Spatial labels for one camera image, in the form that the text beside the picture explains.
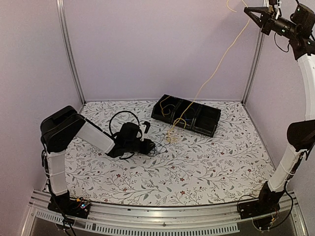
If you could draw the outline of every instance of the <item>metal bar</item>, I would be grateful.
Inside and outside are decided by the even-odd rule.
[[[292,191],[291,195],[297,204]],[[49,200],[50,195],[48,193],[34,191],[30,206],[47,211]],[[286,195],[283,196],[280,205],[281,211],[288,210],[291,205],[290,198]],[[241,220],[237,211],[237,203],[207,206],[145,207],[93,202],[88,219],[76,218],[76,221],[80,221],[82,225],[91,222],[140,229],[194,229],[238,223],[244,220]]]
[[[300,207],[294,206],[292,209],[293,224],[297,235],[308,236],[305,221]]]
[[[264,0],[263,6],[268,6],[268,5],[269,5],[268,0]],[[254,58],[252,60],[252,67],[250,70],[250,75],[249,75],[249,78],[248,78],[248,81],[246,84],[246,88],[244,91],[243,99],[242,99],[242,103],[244,104],[244,106],[246,106],[246,103],[248,101],[248,98],[249,98],[249,95],[250,95],[250,92],[252,89],[252,85],[254,82],[254,78],[256,75],[256,71],[257,71],[257,67],[258,67],[258,63],[259,63],[259,59],[260,59],[260,55],[261,55],[261,50],[262,50],[264,38],[265,38],[265,35],[262,32],[259,32]]]
[[[21,236],[29,236],[32,230],[32,226],[34,223],[34,219],[35,219],[35,213],[36,213],[36,209],[31,207],[31,206],[27,206],[27,216],[25,218],[23,227],[22,227],[22,232],[21,232]]]
[[[79,114],[81,114],[81,113],[82,113],[82,111],[83,111],[84,107],[85,107],[85,104],[83,104],[83,105],[82,105],[82,107],[80,108],[80,110],[78,111],[78,113],[79,113]]]
[[[80,101],[83,104],[86,103],[82,86],[79,80],[78,72],[76,69],[73,53],[72,53],[72,48],[70,44],[70,39],[69,39],[69,33],[68,33],[68,27],[66,24],[66,18],[65,18],[65,11],[64,11],[64,5],[63,5],[63,0],[56,0],[57,3],[57,11],[58,11],[58,17],[59,17],[59,22],[60,22],[60,27],[61,27],[61,32],[63,35],[63,42],[64,42],[64,47],[65,47],[65,52],[67,54],[72,78],[74,81],[75,88],[77,90],[78,96],[80,98]]]

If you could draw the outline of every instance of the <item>metal frame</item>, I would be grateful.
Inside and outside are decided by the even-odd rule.
[[[83,90],[82,90],[81,83],[80,83],[79,76],[78,76],[78,72],[77,72],[77,68],[76,68],[76,65],[74,62],[74,57],[73,57],[72,48],[71,48],[71,44],[70,44],[68,28],[67,28],[67,24],[66,24],[63,0],[56,0],[56,3],[57,3],[57,11],[58,11],[58,17],[59,17],[61,32],[63,35],[65,52],[67,54],[67,58],[68,58],[71,74],[73,77],[74,85],[75,85],[75,88],[77,90],[80,101],[81,101],[82,105],[84,105],[86,103],[86,100],[84,98]]]
[[[268,6],[268,5],[269,5],[268,0],[263,0],[263,6]],[[252,60],[250,75],[249,75],[246,88],[244,91],[243,99],[242,99],[242,103],[244,104],[244,106],[246,106],[249,95],[251,93],[251,89],[252,89],[252,85],[253,85],[254,78],[256,75],[264,39],[265,39],[265,35],[259,31],[257,44],[256,44],[256,50],[255,50],[254,58]]]
[[[301,210],[293,192],[294,199],[292,212],[294,227],[298,236],[307,236]],[[61,214],[47,210],[50,195],[34,190],[29,206],[31,207],[23,230],[22,236],[29,236],[34,222],[38,217],[56,224],[61,224]],[[281,211],[290,209],[291,200],[285,195],[280,200]],[[92,203],[88,219],[74,218],[74,228],[99,234],[115,235],[105,232],[106,229],[139,232],[149,235],[151,232],[161,232],[160,235],[167,236],[168,232],[201,232],[206,230],[229,228],[237,223],[252,220],[241,220],[237,211],[237,203],[226,203],[206,206],[181,206],[181,207],[147,207],[127,206],[105,203]]]

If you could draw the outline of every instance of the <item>floral pattern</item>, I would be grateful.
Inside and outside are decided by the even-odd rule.
[[[106,132],[118,111],[134,112],[149,121],[149,138],[160,154],[135,154],[131,159],[111,158],[75,138],[66,151],[66,182],[73,197],[92,201],[146,205],[183,206],[227,203],[244,194],[259,193],[273,174],[270,158],[239,102],[200,102],[222,110],[213,138],[175,127],[178,139],[169,143],[165,134],[171,125],[151,118],[156,101],[90,102],[82,115]],[[135,121],[130,114],[118,115],[113,132]]]

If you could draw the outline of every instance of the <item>black cable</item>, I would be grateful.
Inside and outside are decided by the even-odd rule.
[[[270,228],[270,230],[280,226],[281,224],[283,224],[283,222],[286,221],[286,219],[289,218],[289,216],[291,215],[291,212],[292,212],[292,209],[293,209],[293,205],[294,205],[294,201],[293,201],[292,196],[287,192],[286,185],[287,185],[287,181],[284,184],[284,191],[291,198],[291,208],[290,208],[289,214],[285,217],[285,219],[283,221],[281,221],[281,223],[277,224],[276,226],[272,226]]]
[[[67,230],[65,229],[65,223],[63,221],[63,231],[65,232],[66,235],[71,236],[71,234],[69,234]]]
[[[134,152],[133,152],[129,157],[122,158],[123,156],[120,156],[119,159],[120,159],[120,160],[127,160],[127,159],[129,159],[129,158],[132,158],[133,155],[134,155]]]
[[[139,127],[140,127],[140,121],[139,121],[138,117],[137,117],[133,112],[130,112],[130,111],[117,112],[116,114],[113,115],[113,117],[110,119],[109,124],[108,124],[108,129],[109,129],[109,132],[110,132],[110,134],[111,134],[112,136],[113,136],[112,127],[111,127],[112,121],[113,121],[113,119],[114,119],[117,115],[119,115],[119,114],[121,114],[121,113],[130,113],[130,114],[132,114],[132,115],[136,118],[136,120],[137,120],[137,122],[138,122],[138,125],[139,125]]]
[[[72,225],[71,225],[71,224],[69,224],[69,226],[70,226],[70,228],[71,228],[71,231],[72,231],[73,235],[74,235],[74,236],[77,236],[77,235],[75,234],[74,230],[73,230]]]
[[[283,51],[283,52],[285,52],[285,53],[288,53],[288,52],[290,51],[290,43],[287,45],[287,51],[283,50],[283,49],[277,44],[276,35],[277,35],[277,32],[275,32],[275,36],[274,36],[276,46],[277,46],[281,51]]]
[[[160,143],[154,142],[154,143],[156,144],[156,146],[153,149],[153,154],[152,155],[148,154],[147,156],[149,156],[149,157],[156,157],[157,155],[161,155],[161,154],[167,152],[167,148],[164,145],[162,145],[161,142]]]
[[[256,198],[256,197],[253,197],[252,195],[246,194],[246,195],[243,195],[242,197],[240,197],[240,199],[237,201],[237,206],[238,206],[238,204],[240,203],[240,200],[241,200],[243,197],[251,197],[251,198],[253,198],[253,199],[258,199],[258,198]]]

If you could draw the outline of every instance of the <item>yellow cable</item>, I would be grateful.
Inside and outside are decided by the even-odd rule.
[[[230,9],[231,11],[233,11],[233,12],[237,12],[237,11],[233,10],[231,7],[228,6],[228,2],[229,2],[229,1],[230,1],[230,0],[227,0],[227,2],[226,2],[227,8]]]
[[[244,0],[242,0],[242,2],[243,2],[243,4],[244,4],[246,7],[248,7],[247,4],[244,2]],[[249,23],[250,23],[250,19],[247,21],[247,24],[246,24],[245,27],[242,29],[242,31],[241,31],[241,32],[238,34],[238,36],[235,38],[235,40],[234,40],[234,42],[231,44],[231,46],[229,46],[228,49],[225,51],[225,53],[223,54],[223,57],[221,58],[221,60],[220,60],[220,62],[219,62],[219,64],[218,64],[218,66],[216,67],[214,73],[211,75],[211,77],[210,77],[206,82],[203,83],[203,85],[200,87],[200,89],[199,89],[199,91],[198,91],[196,97],[193,99],[193,101],[190,103],[190,105],[183,111],[183,113],[181,114],[181,116],[180,116],[178,119],[176,119],[176,120],[174,121],[172,128],[170,128],[170,129],[168,130],[168,132],[167,132],[167,138],[168,138],[168,139],[171,139],[171,137],[170,137],[170,132],[171,132],[172,130],[174,130],[174,127],[175,127],[175,126],[177,125],[177,123],[182,119],[184,113],[185,113],[185,112],[189,109],[189,107],[191,107],[191,105],[196,101],[196,99],[197,99],[198,95],[200,94],[201,90],[203,89],[203,87],[214,77],[214,75],[215,75],[216,72],[218,71],[218,69],[219,69],[219,67],[220,67],[220,65],[221,65],[221,63],[222,63],[222,61],[223,61],[223,59],[225,58],[227,52],[234,46],[234,44],[236,43],[237,39],[241,36],[241,34],[242,34],[242,33],[244,32],[244,30],[246,29],[246,27],[249,25]]]
[[[184,125],[184,129],[185,129],[187,123],[186,123],[186,121],[185,121],[183,118],[177,118],[174,122],[178,123],[180,120],[182,120],[182,121],[185,123],[185,125]],[[169,130],[167,131],[166,140],[167,140],[169,143],[172,143],[172,142],[175,142],[175,143],[176,143],[176,142],[178,141],[178,139],[177,139],[176,137],[172,137],[172,136],[171,136],[172,130],[173,130],[173,129],[169,129]]]
[[[161,101],[159,103],[159,106],[161,107],[161,112],[162,112],[162,115],[165,117],[165,114],[164,114],[164,110],[163,110],[163,107],[162,107],[162,102],[164,102],[166,99],[164,99],[163,101]]]
[[[168,106],[173,106],[173,107],[175,107],[175,105],[173,105],[173,104],[168,104],[168,105],[166,105],[165,107],[163,107],[163,111],[164,111],[164,109],[165,108],[167,108]],[[171,109],[169,109],[169,113],[167,113],[167,114],[164,114],[164,115],[169,115],[169,114],[171,114]]]

